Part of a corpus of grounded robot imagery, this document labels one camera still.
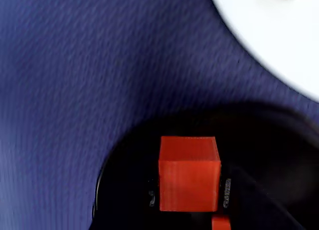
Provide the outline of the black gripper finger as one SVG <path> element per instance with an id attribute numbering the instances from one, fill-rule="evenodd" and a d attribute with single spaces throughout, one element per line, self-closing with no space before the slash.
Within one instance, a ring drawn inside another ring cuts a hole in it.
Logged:
<path id="1" fill-rule="evenodd" d="M 137 230 L 171 230 L 170 214 L 160 211 L 158 174 L 137 175 L 130 182 L 130 213 Z"/>
<path id="2" fill-rule="evenodd" d="M 233 230 L 303 230 L 304 227 L 243 169 L 222 165 L 221 212 Z"/>

